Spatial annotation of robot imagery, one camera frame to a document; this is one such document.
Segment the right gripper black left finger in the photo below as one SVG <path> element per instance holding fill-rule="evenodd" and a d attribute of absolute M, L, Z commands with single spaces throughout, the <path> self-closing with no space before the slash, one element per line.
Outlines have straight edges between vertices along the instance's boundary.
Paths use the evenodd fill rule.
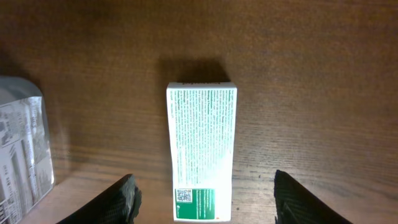
<path fill-rule="evenodd" d="M 132 174 L 127 174 L 59 224 L 133 224 L 139 214 L 142 192 Z"/>

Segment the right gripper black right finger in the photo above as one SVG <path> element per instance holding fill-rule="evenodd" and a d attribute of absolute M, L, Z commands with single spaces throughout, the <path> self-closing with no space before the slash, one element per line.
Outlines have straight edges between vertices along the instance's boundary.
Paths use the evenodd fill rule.
<path fill-rule="evenodd" d="M 288 173 L 277 170 L 274 177 L 277 224 L 351 224 Z"/>

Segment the white green medicine box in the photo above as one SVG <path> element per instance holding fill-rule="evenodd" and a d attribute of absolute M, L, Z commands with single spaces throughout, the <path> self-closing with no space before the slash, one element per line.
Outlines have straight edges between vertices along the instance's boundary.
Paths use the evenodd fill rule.
<path fill-rule="evenodd" d="M 231 82 L 168 84 L 174 221 L 230 221 L 237 99 Z"/>

